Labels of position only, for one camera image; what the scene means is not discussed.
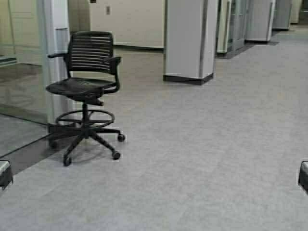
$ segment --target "chair armrest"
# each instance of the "chair armrest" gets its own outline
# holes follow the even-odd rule
[[[110,57],[102,60],[102,63],[110,63],[111,66],[111,74],[116,75],[117,73],[117,66],[121,63],[122,58],[117,57]]]
[[[53,59],[53,58],[65,57],[65,56],[66,56],[66,53],[55,53],[55,54],[49,54],[47,57],[50,59]]]

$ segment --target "chair leg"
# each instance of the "chair leg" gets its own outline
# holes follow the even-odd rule
[[[95,131],[96,133],[111,133],[111,134],[121,134],[120,130],[110,129],[110,128],[100,128]]]
[[[102,137],[96,134],[95,131],[89,131],[89,135],[92,139],[97,141],[98,143],[104,145],[106,148],[108,148],[110,151],[115,152],[116,150],[114,149],[113,146],[111,146],[107,141],[105,141]]]
[[[84,138],[84,133],[82,132],[81,134],[74,139],[74,141],[71,143],[71,145],[68,147],[66,150],[64,156],[63,156],[63,164],[64,166],[69,166],[72,162],[72,159],[69,157],[71,152],[78,146],[78,144],[83,140]]]
[[[52,134],[48,137],[49,141],[56,141],[64,138],[69,138],[73,136],[77,136],[80,134],[80,131],[71,131],[71,132],[64,132],[64,133],[56,133]]]

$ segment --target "white column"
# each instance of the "white column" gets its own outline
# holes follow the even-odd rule
[[[214,73],[217,1],[167,0],[165,81],[201,85]]]

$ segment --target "chair seat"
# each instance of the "chair seat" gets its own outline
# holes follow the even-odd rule
[[[95,93],[101,89],[114,87],[116,84],[112,81],[89,79],[89,78],[68,78],[53,84],[50,84],[46,90],[52,94],[72,96],[86,96],[87,92]]]

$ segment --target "black object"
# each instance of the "black object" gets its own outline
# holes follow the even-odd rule
[[[13,182],[11,163],[0,160],[0,187],[4,190],[11,182]]]
[[[188,78],[188,77],[179,77],[179,76],[168,76],[164,75],[164,81],[168,82],[179,82],[179,83],[187,83],[193,85],[203,85],[214,78],[214,74],[210,74],[205,78]]]
[[[298,184],[308,193],[308,161],[303,161],[301,164]]]
[[[57,147],[55,140],[77,136],[64,154],[63,164],[69,166],[72,163],[71,152],[83,139],[91,137],[110,149],[114,160],[119,159],[121,154],[98,135],[100,133],[114,133],[118,134],[119,141],[125,140],[125,136],[121,134],[120,130],[105,128],[114,122],[115,116],[108,111],[88,109],[88,104],[103,106],[103,102],[99,98],[104,94],[115,93],[120,89],[117,66],[121,62],[121,57],[113,57],[112,34],[94,31],[74,33],[71,37],[68,53],[52,54],[48,57],[63,57],[68,78],[49,85],[46,88],[47,91],[66,96],[74,101],[83,102],[82,110],[62,114],[56,119],[55,125],[49,124],[50,147]],[[115,81],[71,77],[71,71],[108,73],[115,77]],[[68,117],[77,113],[82,113],[81,119]],[[108,119],[92,120],[91,117],[94,113],[108,116]]]

